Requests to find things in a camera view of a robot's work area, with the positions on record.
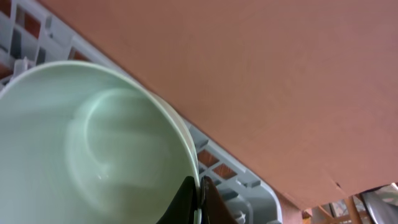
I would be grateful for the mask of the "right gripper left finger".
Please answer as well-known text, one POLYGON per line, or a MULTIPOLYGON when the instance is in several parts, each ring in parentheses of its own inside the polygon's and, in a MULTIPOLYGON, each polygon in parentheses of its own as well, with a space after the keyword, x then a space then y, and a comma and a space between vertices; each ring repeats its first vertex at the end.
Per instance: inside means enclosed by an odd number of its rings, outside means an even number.
POLYGON ((196 209, 195 179, 187 176, 157 224, 193 224, 196 209))

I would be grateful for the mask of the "green bowl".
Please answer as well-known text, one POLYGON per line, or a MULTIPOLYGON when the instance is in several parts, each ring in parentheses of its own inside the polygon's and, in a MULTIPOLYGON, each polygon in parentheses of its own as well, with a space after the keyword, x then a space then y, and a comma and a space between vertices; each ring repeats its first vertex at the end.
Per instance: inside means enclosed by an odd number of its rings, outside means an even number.
POLYGON ((119 72, 50 62, 1 90, 2 223, 157 223, 185 180, 198 192, 182 118, 119 72))

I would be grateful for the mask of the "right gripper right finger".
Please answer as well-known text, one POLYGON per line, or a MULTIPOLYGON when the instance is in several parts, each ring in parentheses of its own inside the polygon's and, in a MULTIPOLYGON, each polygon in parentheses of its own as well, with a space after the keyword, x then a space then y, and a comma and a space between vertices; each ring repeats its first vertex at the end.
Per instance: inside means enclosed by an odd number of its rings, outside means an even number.
POLYGON ((238 224, 210 177, 201 178, 200 188, 201 224, 238 224))

